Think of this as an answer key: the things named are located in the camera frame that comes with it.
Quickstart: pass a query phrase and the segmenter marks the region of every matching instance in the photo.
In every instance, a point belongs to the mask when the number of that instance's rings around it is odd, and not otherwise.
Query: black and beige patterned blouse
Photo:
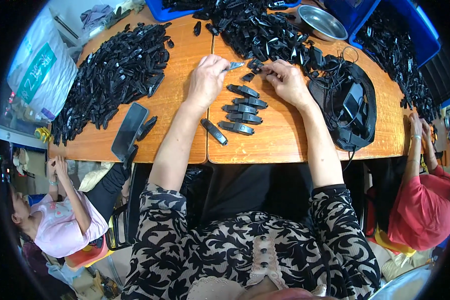
[[[327,290],[339,299],[366,299],[380,286],[345,185],[313,191],[314,230],[254,211],[188,231],[179,192],[147,184],[140,199],[122,299],[186,299],[203,277],[247,287],[267,275],[279,289]]]

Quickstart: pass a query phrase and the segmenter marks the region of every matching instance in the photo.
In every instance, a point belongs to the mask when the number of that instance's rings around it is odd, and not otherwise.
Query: red shirt
[[[443,242],[450,234],[449,197],[450,174],[440,166],[402,185],[390,212],[390,241],[418,251]]]

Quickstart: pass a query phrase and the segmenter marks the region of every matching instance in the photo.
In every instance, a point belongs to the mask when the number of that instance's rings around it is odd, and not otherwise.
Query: black mesh bag
[[[337,88],[328,89],[332,85],[330,77],[317,77],[310,81],[308,89],[320,110],[330,131],[331,138],[336,146],[345,151],[357,151],[360,148],[370,145],[375,139],[375,123],[377,122],[377,104],[375,102],[375,89],[373,83],[359,66],[347,63],[341,67],[345,74],[353,77],[353,81],[363,88],[363,99],[368,104],[366,106],[365,131],[359,132],[356,126],[346,121],[337,120],[333,111],[333,93],[337,93]]]

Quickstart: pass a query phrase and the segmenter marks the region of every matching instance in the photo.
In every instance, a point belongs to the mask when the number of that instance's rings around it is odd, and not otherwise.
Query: pink shirt
[[[90,227],[82,235],[68,197],[63,202],[54,202],[52,196],[45,195],[42,201],[31,206],[31,213],[42,212],[35,244],[46,254],[60,258],[71,255],[104,235],[108,222],[90,203],[87,196],[77,191],[78,198],[90,216]]]

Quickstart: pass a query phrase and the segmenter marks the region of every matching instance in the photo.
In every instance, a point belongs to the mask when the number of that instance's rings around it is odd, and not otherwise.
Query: hand
[[[223,89],[230,62],[215,54],[202,57],[198,67],[193,70],[187,101],[193,103],[201,114],[215,101]]]
[[[63,159],[61,156],[57,156],[55,158],[55,169],[56,169],[56,175],[58,177],[58,180],[62,183],[63,186],[66,186],[70,184],[70,177],[69,177],[69,165]]]
[[[57,181],[57,169],[55,167],[55,160],[57,158],[49,158],[48,161],[46,162],[46,169],[47,169],[47,174],[48,174],[48,179],[56,182]]]
[[[422,123],[422,137],[424,140],[432,141],[432,129],[430,128],[430,125],[427,123],[427,121],[424,118],[420,119],[420,123]]]
[[[302,72],[290,63],[277,59],[261,69],[268,74],[266,79],[275,88],[277,95],[299,111],[304,111],[308,105],[315,103],[303,80]]]
[[[408,116],[408,122],[410,122],[410,137],[413,137],[414,135],[421,137],[422,123],[420,122],[418,114],[412,112],[410,116]]]

